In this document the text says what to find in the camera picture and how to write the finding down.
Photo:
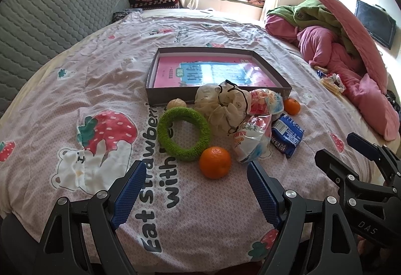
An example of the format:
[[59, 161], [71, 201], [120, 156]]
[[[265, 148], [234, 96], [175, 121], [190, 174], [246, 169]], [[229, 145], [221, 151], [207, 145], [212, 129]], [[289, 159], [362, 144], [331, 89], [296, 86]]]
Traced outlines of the person's right hand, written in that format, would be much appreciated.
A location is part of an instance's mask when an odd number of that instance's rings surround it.
[[365, 249], [366, 240], [361, 236], [357, 236], [357, 251], [358, 254], [361, 255]]

